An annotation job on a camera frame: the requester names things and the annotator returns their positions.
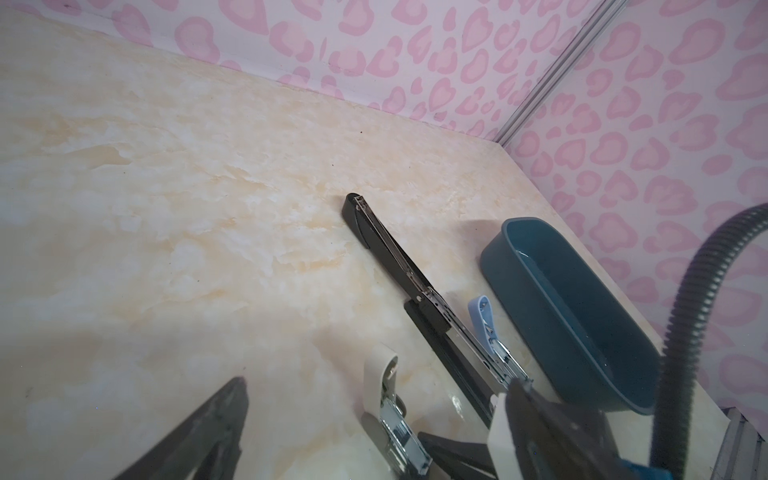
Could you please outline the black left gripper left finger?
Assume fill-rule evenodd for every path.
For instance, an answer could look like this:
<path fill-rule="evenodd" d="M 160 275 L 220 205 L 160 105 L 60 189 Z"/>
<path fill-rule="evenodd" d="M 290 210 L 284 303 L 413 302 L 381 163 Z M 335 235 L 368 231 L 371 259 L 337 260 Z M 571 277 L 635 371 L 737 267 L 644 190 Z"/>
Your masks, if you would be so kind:
<path fill-rule="evenodd" d="M 232 479 L 248 407 L 245 378 L 232 378 L 117 477 Z"/>

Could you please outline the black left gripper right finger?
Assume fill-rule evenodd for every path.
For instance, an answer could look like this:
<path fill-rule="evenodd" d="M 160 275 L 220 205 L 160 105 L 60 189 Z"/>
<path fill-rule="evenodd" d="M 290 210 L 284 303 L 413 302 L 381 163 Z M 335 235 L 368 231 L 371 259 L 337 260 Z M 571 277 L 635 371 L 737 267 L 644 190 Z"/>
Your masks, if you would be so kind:
<path fill-rule="evenodd" d="M 525 479 L 634 479 L 618 455 L 606 414 L 546 400 L 513 380 L 506 392 L 515 454 Z"/>

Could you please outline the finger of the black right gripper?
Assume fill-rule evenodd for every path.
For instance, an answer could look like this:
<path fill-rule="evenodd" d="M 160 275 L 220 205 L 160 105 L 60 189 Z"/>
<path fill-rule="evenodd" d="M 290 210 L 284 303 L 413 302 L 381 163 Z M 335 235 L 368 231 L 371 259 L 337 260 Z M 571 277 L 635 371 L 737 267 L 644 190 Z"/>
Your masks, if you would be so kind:
<path fill-rule="evenodd" d="M 417 438 L 433 462 L 451 479 L 497 479 L 486 444 L 451 440 L 427 432 L 419 432 Z"/>

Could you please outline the black long stapler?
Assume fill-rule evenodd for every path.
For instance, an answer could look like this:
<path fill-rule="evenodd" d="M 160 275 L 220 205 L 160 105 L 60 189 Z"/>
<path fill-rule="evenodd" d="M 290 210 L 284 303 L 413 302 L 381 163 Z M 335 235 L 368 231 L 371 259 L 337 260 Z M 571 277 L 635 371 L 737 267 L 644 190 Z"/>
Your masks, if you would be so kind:
<path fill-rule="evenodd" d="M 404 309 L 442 365 L 490 425 L 494 399 L 506 392 L 501 374 L 468 327 L 378 219 L 363 196 L 346 195 L 342 217 L 363 246 L 408 295 Z"/>

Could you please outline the light blue mini stapler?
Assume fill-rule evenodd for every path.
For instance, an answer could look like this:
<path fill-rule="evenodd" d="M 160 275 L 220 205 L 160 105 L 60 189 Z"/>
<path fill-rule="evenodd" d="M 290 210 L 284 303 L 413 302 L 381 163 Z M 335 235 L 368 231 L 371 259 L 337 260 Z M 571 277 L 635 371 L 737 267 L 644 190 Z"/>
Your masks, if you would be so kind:
<path fill-rule="evenodd" d="M 518 379 L 524 384 L 530 383 L 529 375 L 513 358 L 496 333 L 493 310 L 488 297 L 481 295 L 470 300 L 468 312 L 476 338 L 501 374 L 500 382 L 505 386 L 508 386 L 512 379 Z"/>

